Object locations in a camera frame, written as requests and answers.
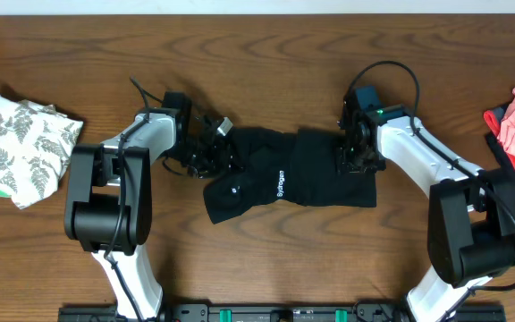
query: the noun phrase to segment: green connector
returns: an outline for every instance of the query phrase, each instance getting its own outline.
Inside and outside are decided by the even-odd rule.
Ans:
[[[347,322],[347,311],[338,309],[335,311],[335,322]]]
[[[232,322],[232,312],[228,309],[220,309],[220,322]]]

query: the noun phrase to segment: wooden surface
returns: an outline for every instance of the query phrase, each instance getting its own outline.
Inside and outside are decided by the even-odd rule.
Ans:
[[[125,128],[140,107],[128,81],[184,90],[238,126],[336,130],[352,77],[381,59],[418,75],[419,115],[438,139],[484,168],[496,163],[482,112],[511,99],[515,15],[0,17],[0,91],[53,103],[85,121],[80,142]],[[381,67],[387,104],[412,104],[400,69]],[[212,225],[206,182],[152,168],[152,268],[171,301],[351,303],[398,299],[430,266],[425,195],[395,165],[377,176],[378,207],[284,201]],[[53,321],[66,304],[114,301],[105,273],[63,231],[66,177],[49,199],[0,199],[0,321]],[[515,280],[515,269],[494,284]],[[480,292],[515,321],[515,292]]]

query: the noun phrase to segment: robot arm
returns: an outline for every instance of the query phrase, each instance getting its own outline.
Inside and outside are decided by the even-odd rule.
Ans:
[[[442,153],[485,182],[505,199],[515,217],[515,190],[500,170],[486,172],[457,156],[433,137],[418,119],[415,128]],[[406,297],[411,318],[439,321],[469,295],[515,265],[515,231],[502,210],[466,174],[453,168],[419,139],[403,106],[383,107],[374,87],[356,89],[345,98],[343,147],[336,150],[341,171],[384,169],[398,165],[429,197],[428,254],[433,264]],[[471,224],[468,212],[486,212]]]
[[[193,137],[188,134],[190,100],[182,93],[166,93],[163,102],[161,108],[137,114],[119,135],[99,145],[79,144],[72,152],[65,231],[103,267],[116,295],[116,313],[128,320],[149,321],[164,314],[163,290],[145,248],[152,222],[150,166],[162,156],[171,156],[187,166],[190,175],[208,177],[225,168],[224,160],[231,162],[224,154],[227,144],[221,140],[232,127],[227,118],[212,122],[204,116],[201,134]],[[119,148],[123,170],[118,166]],[[120,187],[121,175],[124,187]],[[104,255],[114,235],[121,198],[92,190],[106,185],[126,191],[126,217],[110,260]]]

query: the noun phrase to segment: black cloth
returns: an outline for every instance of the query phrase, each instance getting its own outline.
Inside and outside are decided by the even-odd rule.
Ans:
[[[257,128],[233,129],[231,135],[244,170],[217,178],[204,189],[214,224],[278,199],[302,206],[376,207],[375,174],[337,174],[335,134]]]
[[[486,144],[494,154],[494,158],[498,165],[502,168],[502,170],[506,173],[506,175],[511,179],[511,182],[515,186],[515,170],[513,165],[511,164],[510,158],[506,155],[504,148],[498,142],[498,139],[494,136],[493,133],[487,133],[485,136]]]

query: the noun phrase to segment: leaf print fabric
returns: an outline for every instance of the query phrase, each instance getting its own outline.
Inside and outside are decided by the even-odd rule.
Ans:
[[[54,193],[81,127],[54,106],[0,96],[0,197],[25,208]]]

